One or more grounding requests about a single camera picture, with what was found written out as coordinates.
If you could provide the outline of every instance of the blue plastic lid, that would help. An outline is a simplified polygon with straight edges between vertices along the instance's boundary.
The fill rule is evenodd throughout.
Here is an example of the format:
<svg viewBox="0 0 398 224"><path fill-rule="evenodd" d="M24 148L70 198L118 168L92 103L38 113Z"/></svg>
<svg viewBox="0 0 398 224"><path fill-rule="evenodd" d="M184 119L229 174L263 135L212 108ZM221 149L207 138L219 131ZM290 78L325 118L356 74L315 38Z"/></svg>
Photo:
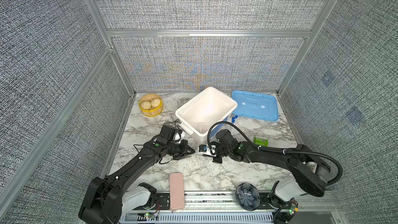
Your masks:
<svg viewBox="0 0 398 224"><path fill-rule="evenodd" d="M232 99L238 103L233 114L248 118L277 121L278 105L272 95L235 90Z"/></svg>

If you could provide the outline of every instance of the white plastic bin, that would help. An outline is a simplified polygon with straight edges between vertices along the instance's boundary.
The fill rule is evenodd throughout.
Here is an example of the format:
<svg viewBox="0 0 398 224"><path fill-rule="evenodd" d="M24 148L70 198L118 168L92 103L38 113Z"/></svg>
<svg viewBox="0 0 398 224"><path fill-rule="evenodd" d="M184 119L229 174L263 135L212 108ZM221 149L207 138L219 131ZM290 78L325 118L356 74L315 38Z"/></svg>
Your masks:
<svg viewBox="0 0 398 224"><path fill-rule="evenodd" d="M180 126L199 144L207 144L207 132L219 121L226 121L238 106L236 101L214 87L208 87L176 111ZM222 127L213 128L210 137Z"/></svg>

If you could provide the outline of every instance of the marble tabletop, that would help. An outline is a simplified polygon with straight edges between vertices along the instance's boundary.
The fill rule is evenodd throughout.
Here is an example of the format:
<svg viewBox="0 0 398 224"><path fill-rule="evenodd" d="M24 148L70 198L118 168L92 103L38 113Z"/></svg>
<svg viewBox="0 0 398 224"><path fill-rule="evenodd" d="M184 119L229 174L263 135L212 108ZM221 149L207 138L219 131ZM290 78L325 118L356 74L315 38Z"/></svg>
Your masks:
<svg viewBox="0 0 398 224"><path fill-rule="evenodd" d="M141 113L138 101L144 95L137 94L110 173L117 171L137 155L133 144L149 141L159 134L164 123L176 120L175 111L196 93L160 93L164 110L155 117L146 117ZM278 112L279 120L276 122L238 117L235 124L250 139L254 136L268 139L269 147L296 147L296 140L279 102ZM231 133L239 142L244 141L236 130L232 130ZM188 138L188 144L196 149L196 152L198 151L198 144L194 139ZM167 155L162 162L169 159L171 157ZM168 191L169 175L173 172L183 174L185 191L231 191L242 182L249 182L258 190L270 190L275 181L291 176L289 171L272 165L236 162L228 157L223 158L222 164L216 164L211 158L196 153L179 161L171 161L164 165L155 164L146 170L130 188L146 182L158 191Z"/></svg>

